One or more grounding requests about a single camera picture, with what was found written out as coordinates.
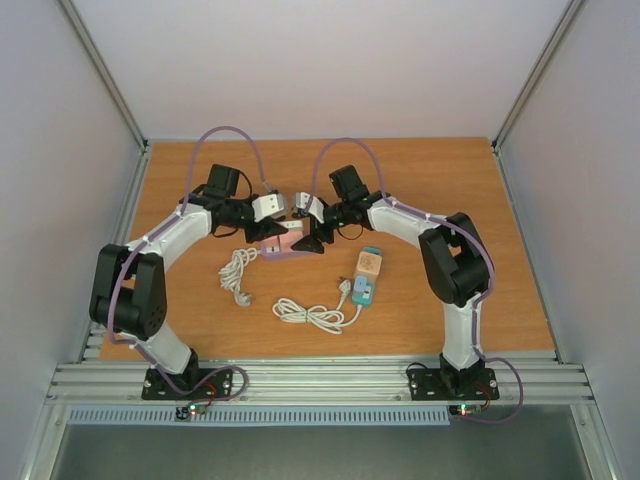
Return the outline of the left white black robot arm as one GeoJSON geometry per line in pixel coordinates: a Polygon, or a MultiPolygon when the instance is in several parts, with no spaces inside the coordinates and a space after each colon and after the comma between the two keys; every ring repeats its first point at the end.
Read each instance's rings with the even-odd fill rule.
{"type": "Polygon", "coordinates": [[[215,164],[206,183],[187,190],[175,210],[126,245],[108,244],[97,258],[90,318],[111,343],[138,351],[179,398],[195,395],[205,378],[195,351],[167,320],[165,274],[192,246],[220,227],[242,231],[249,243],[286,233],[286,200],[276,190],[237,197],[244,173],[215,164]]]}

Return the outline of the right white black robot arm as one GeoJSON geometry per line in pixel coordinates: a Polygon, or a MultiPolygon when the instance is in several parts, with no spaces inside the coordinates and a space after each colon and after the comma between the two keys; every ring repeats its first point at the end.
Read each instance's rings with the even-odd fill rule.
{"type": "Polygon", "coordinates": [[[337,203],[329,205],[312,193],[294,195],[294,216],[310,219],[310,233],[293,248],[322,254],[334,233],[349,225],[386,233],[418,248],[428,285],[443,304],[445,340],[437,387],[449,398],[467,394],[485,370],[479,321],[495,275],[472,220],[461,212],[449,217],[427,213],[382,190],[371,192],[352,165],[329,178],[337,203]]]}

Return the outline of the white plug adapter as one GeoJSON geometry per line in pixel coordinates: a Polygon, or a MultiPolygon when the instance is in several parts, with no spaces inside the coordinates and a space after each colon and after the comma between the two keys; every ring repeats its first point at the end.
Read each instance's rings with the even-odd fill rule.
{"type": "Polygon", "coordinates": [[[283,221],[281,225],[289,231],[303,231],[305,227],[304,221],[300,219],[283,221]]]}

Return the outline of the purple power strip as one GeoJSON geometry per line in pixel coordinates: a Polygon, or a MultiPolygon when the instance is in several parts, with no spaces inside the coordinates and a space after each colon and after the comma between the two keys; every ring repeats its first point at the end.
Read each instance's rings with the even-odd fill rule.
{"type": "Polygon", "coordinates": [[[260,254],[262,255],[262,257],[266,261],[280,261],[280,260],[287,260],[287,259],[301,258],[301,257],[305,257],[305,256],[310,256],[311,252],[295,251],[295,250],[290,250],[290,251],[271,251],[271,250],[266,249],[266,248],[261,248],[260,249],[260,254]]]}

